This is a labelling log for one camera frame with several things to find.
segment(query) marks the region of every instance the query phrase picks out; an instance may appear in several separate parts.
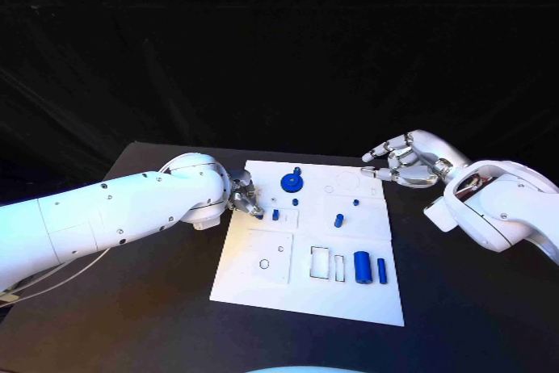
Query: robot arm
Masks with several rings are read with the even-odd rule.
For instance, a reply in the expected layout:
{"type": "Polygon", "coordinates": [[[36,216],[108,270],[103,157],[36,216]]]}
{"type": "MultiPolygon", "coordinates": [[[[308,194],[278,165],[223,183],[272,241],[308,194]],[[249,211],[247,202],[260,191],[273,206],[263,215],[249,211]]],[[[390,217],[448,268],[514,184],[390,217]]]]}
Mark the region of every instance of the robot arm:
{"type": "Polygon", "coordinates": [[[188,153],[164,172],[144,172],[0,207],[0,291],[59,264],[126,244],[178,221],[219,224],[226,207],[253,216],[250,174],[227,174],[213,157],[188,153]]]}
{"type": "Polygon", "coordinates": [[[511,161],[471,161],[422,130],[390,139],[363,155],[389,153],[389,169],[361,173],[407,187],[445,183],[443,195],[423,213],[443,232],[459,226],[487,249],[501,252],[520,240],[537,245],[559,264],[559,188],[536,171],[511,161]]]}

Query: robotic hand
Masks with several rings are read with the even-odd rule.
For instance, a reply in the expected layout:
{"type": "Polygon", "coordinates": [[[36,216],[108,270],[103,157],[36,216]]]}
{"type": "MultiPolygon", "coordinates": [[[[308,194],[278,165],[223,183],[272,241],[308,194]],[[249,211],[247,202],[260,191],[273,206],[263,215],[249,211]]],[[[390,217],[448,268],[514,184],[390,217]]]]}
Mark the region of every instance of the robotic hand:
{"type": "Polygon", "coordinates": [[[445,183],[442,196],[423,210],[442,232],[458,225],[495,252],[527,239],[559,265],[559,188],[541,174],[512,161],[471,163],[422,130],[386,141],[361,160],[384,154],[389,168],[363,167],[363,175],[414,188],[445,183]]]}
{"type": "Polygon", "coordinates": [[[187,153],[159,169],[0,207],[0,291],[74,258],[148,236],[178,221],[201,230],[224,209],[252,216],[250,174],[187,153]]]}

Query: white board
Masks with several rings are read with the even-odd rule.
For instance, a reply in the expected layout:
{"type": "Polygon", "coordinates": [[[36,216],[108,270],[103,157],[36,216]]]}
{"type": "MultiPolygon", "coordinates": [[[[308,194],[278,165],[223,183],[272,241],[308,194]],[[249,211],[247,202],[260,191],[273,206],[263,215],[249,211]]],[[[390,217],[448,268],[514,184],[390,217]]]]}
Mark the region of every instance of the white board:
{"type": "MultiPolygon", "coordinates": [[[[265,209],[263,219],[233,212],[208,298],[403,326],[380,180],[361,176],[357,167],[247,161],[246,169],[256,187],[257,205],[265,209]],[[279,182],[295,167],[301,168],[304,186],[289,194],[279,182]],[[273,209],[279,212],[278,220],[270,218],[273,209]],[[334,227],[337,214],[342,214],[341,228],[334,227]],[[328,279],[311,277],[311,247],[328,249],[328,279]],[[370,255],[370,284],[355,283],[353,253],[357,251],[370,255]],[[342,282],[335,280],[340,277],[335,256],[342,256],[342,282]],[[386,261],[387,284],[378,283],[377,258],[386,261]]],[[[317,254],[322,266],[324,250],[317,254]]]]}

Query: black backdrop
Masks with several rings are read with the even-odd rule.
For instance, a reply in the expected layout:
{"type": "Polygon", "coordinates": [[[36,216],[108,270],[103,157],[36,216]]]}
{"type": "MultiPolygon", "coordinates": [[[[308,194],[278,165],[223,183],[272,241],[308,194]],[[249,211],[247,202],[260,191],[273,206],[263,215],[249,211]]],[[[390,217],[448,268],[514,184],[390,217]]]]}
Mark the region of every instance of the black backdrop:
{"type": "Polygon", "coordinates": [[[2,0],[8,202],[134,140],[360,156],[416,128],[557,182],[551,0],[2,0]]]}

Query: black table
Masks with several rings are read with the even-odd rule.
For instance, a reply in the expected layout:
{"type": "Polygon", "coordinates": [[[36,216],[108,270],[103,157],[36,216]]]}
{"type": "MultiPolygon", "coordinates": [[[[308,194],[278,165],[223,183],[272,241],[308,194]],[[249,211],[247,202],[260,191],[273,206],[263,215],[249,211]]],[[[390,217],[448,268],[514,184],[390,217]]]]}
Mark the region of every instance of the black table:
{"type": "MultiPolygon", "coordinates": [[[[358,166],[360,159],[134,143],[106,179],[184,152],[227,169],[246,159],[358,166]]],[[[422,214],[440,185],[384,185],[404,327],[210,302],[230,212],[112,249],[0,324],[0,368],[15,372],[240,372],[285,365],[361,371],[559,371],[559,267],[533,245],[502,254],[422,214]]],[[[46,285],[93,258],[74,261],[46,285]]]]}

